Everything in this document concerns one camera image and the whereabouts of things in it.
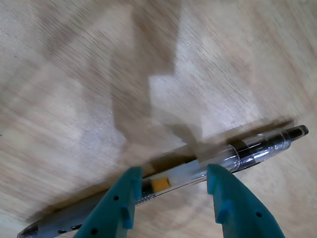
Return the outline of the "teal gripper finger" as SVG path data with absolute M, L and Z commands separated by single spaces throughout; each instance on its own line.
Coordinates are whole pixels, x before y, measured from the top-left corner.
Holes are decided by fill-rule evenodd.
M 142 168 L 128 169 L 90 213 L 76 238 L 125 238 L 142 195 Z
M 215 222 L 225 238 L 283 238 L 274 216 L 231 172 L 209 164 L 207 190 L 213 196 Z

